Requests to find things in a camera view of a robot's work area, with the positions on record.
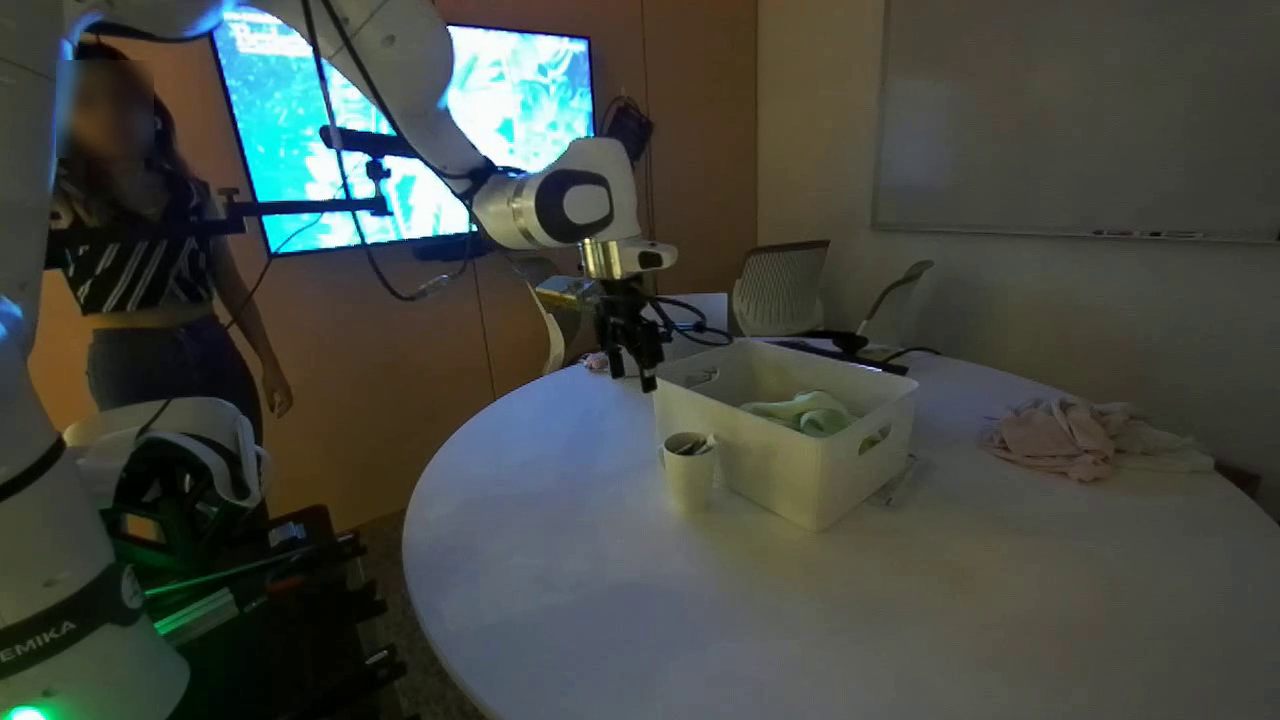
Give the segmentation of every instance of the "chair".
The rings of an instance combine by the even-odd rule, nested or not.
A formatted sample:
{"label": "chair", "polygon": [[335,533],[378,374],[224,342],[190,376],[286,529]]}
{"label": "chair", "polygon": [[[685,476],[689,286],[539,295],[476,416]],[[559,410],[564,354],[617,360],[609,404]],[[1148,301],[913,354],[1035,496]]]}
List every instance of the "chair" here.
{"label": "chair", "polygon": [[739,336],[821,336],[843,358],[885,363],[913,349],[921,314],[936,286],[936,263],[918,262],[887,279],[852,332],[823,314],[829,242],[753,250],[733,286],[733,325]]}

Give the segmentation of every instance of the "floor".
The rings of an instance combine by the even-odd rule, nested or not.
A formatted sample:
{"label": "floor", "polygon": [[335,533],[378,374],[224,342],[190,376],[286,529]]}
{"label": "floor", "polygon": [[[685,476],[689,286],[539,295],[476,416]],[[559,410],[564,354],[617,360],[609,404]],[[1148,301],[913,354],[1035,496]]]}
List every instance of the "floor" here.
{"label": "floor", "polygon": [[484,713],[448,680],[412,618],[401,571],[401,521],[403,515],[383,515],[357,529],[369,548],[363,571],[390,604],[390,614],[369,624],[369,648],[391,645],[409,663],[409,672],[383,697],[383,720],[482,720]]}

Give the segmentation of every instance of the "round white table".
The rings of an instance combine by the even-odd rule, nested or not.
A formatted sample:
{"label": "round white table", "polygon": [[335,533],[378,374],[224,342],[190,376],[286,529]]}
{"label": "round white table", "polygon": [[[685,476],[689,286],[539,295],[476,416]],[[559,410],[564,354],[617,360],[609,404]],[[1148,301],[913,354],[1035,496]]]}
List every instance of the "round white table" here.
{"label": "round white table", "polygon": [[1280,533],[1204,455],[1067,484],[980,435],[1055,396],[913,358],[918,474],[831,533],[672,515],[651,400],[551,374],[403,521],[412,607],[497,715],[1276,720]]}

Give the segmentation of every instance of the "monitor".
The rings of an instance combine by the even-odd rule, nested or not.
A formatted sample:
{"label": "monitor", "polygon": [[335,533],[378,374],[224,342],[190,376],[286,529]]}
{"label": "monitor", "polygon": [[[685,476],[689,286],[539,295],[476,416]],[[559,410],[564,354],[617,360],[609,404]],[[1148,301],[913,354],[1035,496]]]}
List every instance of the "monitor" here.
{"label": "monitor", "polygon": [[[576,138],[597,131],[597,48],[574,34],[448,23],[456,74],[448,107],[471,144],[501,168],[545,168]],[[213,34],[213,57],[228,97],[247,194],[267,200],[345,200],[327,128],[326,85],[310,40],[264,11],[233,11]],[[334,115],[340,128],[391,131],[383,113],[327,68]],[[484,253],[468,207],[438,181],[423,159],[390,157],[390,216],[303,212],[264,216],[267,257],[415,250]],[[378,197],[369,157],[345,153],[352,197]]]}

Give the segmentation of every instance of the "white plastic bin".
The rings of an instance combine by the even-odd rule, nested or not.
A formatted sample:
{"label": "white plastic bin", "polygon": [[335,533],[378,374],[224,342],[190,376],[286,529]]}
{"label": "white plastic bin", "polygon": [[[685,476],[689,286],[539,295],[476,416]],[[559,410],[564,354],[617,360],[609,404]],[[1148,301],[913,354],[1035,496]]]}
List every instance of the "white plastic bin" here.
{"label": "white plastic bin", "polygon": [[[802,393],[837,396],[852,422],[831,435],[803,435],[744,412],[753,400],[788,400]],[[711,433],[725,462],[725,484],[811,533],[831,529],[906,474],[913,410],[918,380],[910,376],[763,342],[738,342],[662,363],[656,374],[662,435]]]}

